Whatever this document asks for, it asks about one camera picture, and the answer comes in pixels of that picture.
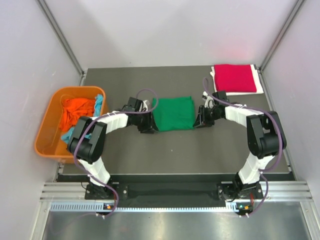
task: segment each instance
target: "folded green cloth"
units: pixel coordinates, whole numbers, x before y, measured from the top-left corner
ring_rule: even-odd
[[[153,116],[160,132],[193,129],[196,120],[195,104],[191,96],[160,98]]]

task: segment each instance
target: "orange basket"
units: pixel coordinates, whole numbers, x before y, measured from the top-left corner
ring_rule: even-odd
[[[62,102],[66,99],[75,98],[95,99],[98,94],[103,96],[100,115],[106,114],[109,112],[106,103],[106,94],[100,87],[69,86],[56,91],[45,111],[34,142],[36,153],[45,158],[51,158],[60,162],[63,161],[66,164],[73,164],[73,155],[67,151],[67,144],[61,140],[61,136],[66,133],[59,128],[64,111]]]

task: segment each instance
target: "white backdrop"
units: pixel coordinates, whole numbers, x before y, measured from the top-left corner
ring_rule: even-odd
[[[295,0],[46,0],[86,68],[261,64]]]
[[[44,182],[57,163],[34,141],[51,95],[80,76],[35,0],[0,7],[0,239],[30,236]]]
[[[307,180],[320,211],[320,2],[305,1],[265,69],[295,173]]]

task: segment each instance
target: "purple cable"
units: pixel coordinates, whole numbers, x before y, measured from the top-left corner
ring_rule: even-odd
[[[105,215],[105,218],[110,217],[110,216],[115,212],[115,210],[116,210],[116,208],[117,208],[117,206],[118,206],[118,203],[119,203],[119,195],[118,195],[117,191],[116,191],[113,187],[111,187],[111,186],[109,186],[109,185],[101,182],[101,181],[98,180],[96,177],[92,176],[91,173],[90,173],[89,171],[87,171],[84,167],[80,166],[80,165],[78,164],[77,153],[78,153],[79,147],[80,147],[81,143],[83,142],[83,140],[84,140],[87,132],[89,131],[89,129],[90,129],[99,119],[107,118],[107,117],[109,117],[109,116],[111,116],[111,115],[118,115],[118,114],[147,114],[147,113],[151,113],[153,110],[155,110],[156,107],[158,106],[158,103],[159,103],[158,95],[157,95],[156,92],[153,91],[152,89],[144,88],[144,89],[141,89],[141,90],[136,94],[136,98],[138,98],[139,94],[140,94],[141,92],[143,92],[143,91],[148,91],[148,92],[153,93],[153,95],[154,95],[154,97],[155,97],[155,99],[156,99],[156,103],[155,103],[155,105],[154,105],[153,108],[151,108],[151,109],[148,110],[148,111],[117,111],[117,112],[109,112],[109,113],[107,113],[107,114],[98,116],[98,117],[95,118],[95,119],[88,125],[88,127],[84,130],[82,136],[81,136],[80,139],[79,139],[79,142],[78,142],[77,146],[75,147],[74,153],[73,153],[73,161],[74,161],[74,164],[75,164],[78,168],[84,170],[87,175],[90,175],[90,176],[91,176],[95,181],[97,181],[99,184],[101,184],[101,185],[105,186],[106,188],[110,189],[110,190],[114,193],[114,195],[115,195],[115,198],[116,198],[115,204],[114,204],[112,210],[111,210],[107,215]],[[53,231],[53,226],[52,226],[52,221],[51,221],[51,223],[50,223],[50,231],[51,231],[51,233],[52,233],[53,235],[59,235],[59,234],[62,233],[68,226],[70,226],[71,224],[73,224],[75,221],[77,221],[78,219],[81,219],[81,218],[84,217],[84,216],[88,216],[88,215],[95,215],[95,213],[93,213],[93,212],[87,212],[87,213],[85,213],[85,214],[82,214],[82,215],[76,217],[74,220],[72,220],[71,222],[69,222],[63,229],[61,229],[61,230],[58,231],[58,232],[54,232],[54,231]]]
[[[208,79],[205,77],[203,80],[202,80],[202,85],[203,85],[203,88],[204,88],[204,91],[211,97],[213,98],[214,100],[222,103],[222,104],[225,104],[225,105],[228,105],[228,106],[231,106],[231,107],[235,107],[235,108],[238,108],[239,106],[235,105],[235,104],[232,104],[232,103],[229,103],[229,102],[226,102],[226,101],[222,101],[216,97],[214,97],[208,90],[208,84],[209,84],[209,81]],[[258,204],[258,206],[256,206],[256,208],[250,213],[248,214],[248,217],[251,216],[252,214],[254,214],[257,210],[259,210],[262,206],[262,204],[264,203],[264,201],[266,200],[267,198],[267,195],[268,195],[268,192],[269,192],[269,182],[268,180],[266,179],[266,177],[263,175],[263,172],[270,172],[272,170],[274,170],[280,160],[281,160],[281,156],[282,156],[282,153],[283,153],[283,142],[282,142],[282,138],[281,138],[281,133],[280,133],[280,129],[279,129],[279,126],[277,125],[277,122],[276,120],[270,115],[270,113],[268,113],[267,111],[263,110],[263,109],[260,109],[260,108],[257,108],[257,107],[249,107],[249,106],[243,106],[242,107],[243,109],[249,109],[249,110],[255,110],[255,111],[259,111],[259,112],[262,112],[264,113],[272,122],[273,126],[274,126],[274,129],[276,131],[276,134],[277,134],[277,137],[278,137],[278,140],[279,140],[279,150],[278,150],[278,157],[275,161],[275,163],[267,168],[267,169],[259,169],[259,171],[261,172],[260,173],[260,176],[261,178],[265,181],[265,185],[266,185],[266,190],[265,190],[265,193],[264,193],[264,196],[261,200],[261,202]]]

